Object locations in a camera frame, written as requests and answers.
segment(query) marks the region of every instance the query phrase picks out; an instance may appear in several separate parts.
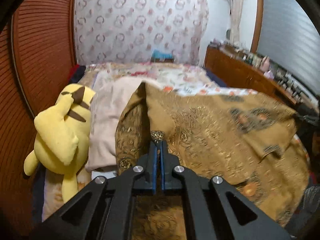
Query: wooden dresser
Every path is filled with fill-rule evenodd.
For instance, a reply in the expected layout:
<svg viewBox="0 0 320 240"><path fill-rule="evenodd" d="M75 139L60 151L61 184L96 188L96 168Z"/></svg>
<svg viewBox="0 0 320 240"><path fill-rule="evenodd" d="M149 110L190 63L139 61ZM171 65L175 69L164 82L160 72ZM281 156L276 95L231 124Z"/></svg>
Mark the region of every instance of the wooden dresser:
<svg viewBox="0 0 320 240"><path fill-rule="evenodd" d="M273 80L247 63L230 58L218 49L208 47L204 67L222 79L228 87L253 89L294 108L296 101Z"/></svg>

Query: white curtain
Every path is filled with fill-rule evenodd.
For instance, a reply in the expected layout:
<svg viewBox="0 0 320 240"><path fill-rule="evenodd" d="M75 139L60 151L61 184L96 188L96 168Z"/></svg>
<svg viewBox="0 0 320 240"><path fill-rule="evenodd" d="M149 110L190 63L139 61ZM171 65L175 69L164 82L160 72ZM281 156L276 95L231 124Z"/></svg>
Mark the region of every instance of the white curtain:
<svg viewBox="0 0 320 240"><path fill-rule="evenodd" d="M155 49L196 65L207 0L76 0L80 64L146 62Z"/></svg>
<svg viewBox="0 0 320 240"><path fill-rule="evenodd" d="M231 33L230 42L239 45L239 26L242 14L243 0L231 0Z"/></svg>

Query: metal screw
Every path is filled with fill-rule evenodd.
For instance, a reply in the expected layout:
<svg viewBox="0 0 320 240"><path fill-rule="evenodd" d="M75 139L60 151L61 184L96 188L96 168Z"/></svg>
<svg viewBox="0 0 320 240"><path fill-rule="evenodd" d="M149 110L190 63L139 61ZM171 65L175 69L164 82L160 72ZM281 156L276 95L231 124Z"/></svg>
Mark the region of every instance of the metal screw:
<svg viewBox="0 0 320 240"><path fill-rule="evenodd" d="M102 176L96 177L94 179L94 182L97 183L97 184L103 184L103 183L105 183L105 181L106 181L106 178L102 177Z"/></svg>
<svg viewBox="0 0 320 240"><path fill-rule="evenodd" d="M223 182L223 178L221 178L220 176L214 176L212 178L212 181L215 183L215 184L221 184Z"/></svg>
<svg viewBox="0 0 320 240"><path fill-rule="evenodd" d="M184 167L183 166L175 166L174 170L178 173L181 173L184 171Z"/></svg>
<svg viewBox="0 0 320 240"><path fill-rule="evenodd" d="M133 171L134 172L142 172L143 171L143 167L142 166L134 166L133 167Z"/></svg>

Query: window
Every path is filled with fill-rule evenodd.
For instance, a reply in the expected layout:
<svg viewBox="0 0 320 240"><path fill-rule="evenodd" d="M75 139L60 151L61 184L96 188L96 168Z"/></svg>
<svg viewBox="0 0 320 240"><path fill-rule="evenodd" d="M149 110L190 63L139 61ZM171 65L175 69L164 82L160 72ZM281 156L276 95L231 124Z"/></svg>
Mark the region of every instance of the window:
<svg viewBox="0 0 320 240"><path fill-rule="evenodd" d="M320 36L295 0L263 0L256 52L269 56L320 94Z"/></svg>

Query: wooden wardrobe door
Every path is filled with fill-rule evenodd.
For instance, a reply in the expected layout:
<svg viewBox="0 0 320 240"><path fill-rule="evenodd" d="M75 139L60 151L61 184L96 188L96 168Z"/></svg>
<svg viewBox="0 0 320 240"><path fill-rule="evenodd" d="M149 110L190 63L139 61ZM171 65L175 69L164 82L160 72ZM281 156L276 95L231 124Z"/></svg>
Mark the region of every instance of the wooden wardrobe door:
<svg viewBox="0 0 320 240"><path fill-rule="evenodd" d="M32 179L23 179L22 171L24 159L33 150L36 129L17 85L9 33L6 26L0 34L0 228L4 220L26 235L32 223Z"/></svg>
<svg viewBox="0 0 320 240"><path fill-rule="evenodd" d="M25 0L0 34L0 231L29 234L33 178L23 163L33 150L33 117L55 104L75 64L74 0Z"/></svg>
<svg viewBox="0 0 320 240"><path fill-rule="evenodd" d="M74 0L25 0L14 14L14 57L34 115L54 105L75 65L73 15Z"/></svg>

